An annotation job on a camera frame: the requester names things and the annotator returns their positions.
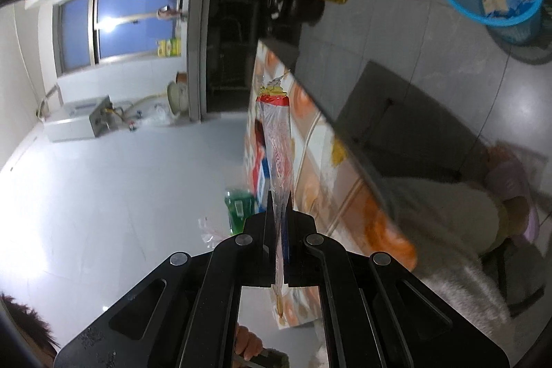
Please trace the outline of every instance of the white cloth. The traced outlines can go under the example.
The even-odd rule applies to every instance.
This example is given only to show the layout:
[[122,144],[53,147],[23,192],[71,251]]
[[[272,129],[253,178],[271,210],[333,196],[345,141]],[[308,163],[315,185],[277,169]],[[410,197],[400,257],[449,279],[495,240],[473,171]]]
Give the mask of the white cloth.
[[[510,313],[479,260],[499,230],[493,201],[485,192],[464,183],[413,178],[391,178],[386,183],[395,201],[395,221],[416,246],[418,265],[413,274],[512,360],[514,326]],[[328,366],[321,342],[311,368]]]

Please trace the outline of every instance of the window frame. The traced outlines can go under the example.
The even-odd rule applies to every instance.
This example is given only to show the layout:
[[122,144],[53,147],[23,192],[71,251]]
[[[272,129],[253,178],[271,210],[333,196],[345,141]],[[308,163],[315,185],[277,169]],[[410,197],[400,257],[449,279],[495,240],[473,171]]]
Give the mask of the window frame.
[[[100,58],[100,49],[99,49],[99,31],[97,28],[98,25],[98,0],[88,0],[88,51],[90,57],[90,64],[87,66],[80,66],[72,69],[67,69],[64,64],[63,50],[61,45],[62,37],[62,11],[63,5],[72,0],[63,0],[56,5],[54,5],[53,10],[53,41],[54,41],[54,60],[56,64],[57,76],[61,77],[63,75],[73,74],[74,72],[79,72],[82,70],[96,69],[98,67],[109,65],[112,63],[121,63],[123,61],[134,61],[140,60],[147,57],[156,57],[156,50],[148,50],[145,52],[137,52],[130,54],[121,54],[115,55],[112,57]],[[176,5],[179,5],[180,0],[176,0]],[[157,16],[157,12],[151,13],[140,13],[134,14],[131,16],[122,16],[118,17],[117,20],[121,20],[119,23],[124,24],[128,22],[133,22],[136,20],[143,20],[148,18],[153,18]],[[173,28],[173,35],[176,34],[176,30]]]

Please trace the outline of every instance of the clear plastic bag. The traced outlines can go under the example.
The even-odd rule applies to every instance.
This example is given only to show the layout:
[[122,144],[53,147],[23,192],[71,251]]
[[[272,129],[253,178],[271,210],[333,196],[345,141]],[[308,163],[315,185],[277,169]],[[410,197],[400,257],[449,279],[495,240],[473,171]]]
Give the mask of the clear plastic bag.
[[198,224],[199,229],[201,230],[201,240],[205,242],[209,250],[214,250],[219,243],[230,237],[229,232],[224,235],[224,233],[220,232],[218,229],[215,229],[207,217],[200,218]]
[[293,185],[292,132],[289,117],[289,98],[280,86],[282,77],[262,88],[257,98],[261,111],[264,140],[270,171],[270,190],[274,208],[276,230],[276,284],[273,285],[280,317],[284,308],[282,288],[284,285],[284,261],[288,259],[285,210]]
[[158,102],[147,110],[144,118],[139,121],[139,126],[168,127],[173,125],[180,114],[174,115],[168,103]]

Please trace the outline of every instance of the green bottle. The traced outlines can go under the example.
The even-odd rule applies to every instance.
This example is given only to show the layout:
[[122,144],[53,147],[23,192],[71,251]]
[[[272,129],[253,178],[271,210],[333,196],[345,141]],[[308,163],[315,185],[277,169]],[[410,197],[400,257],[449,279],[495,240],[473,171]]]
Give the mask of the green bottle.
[[245,219],[255,214],[255,197],[245,190],[231,189],[226,191],[224,202],[228,208],[230,234],[243,233]]

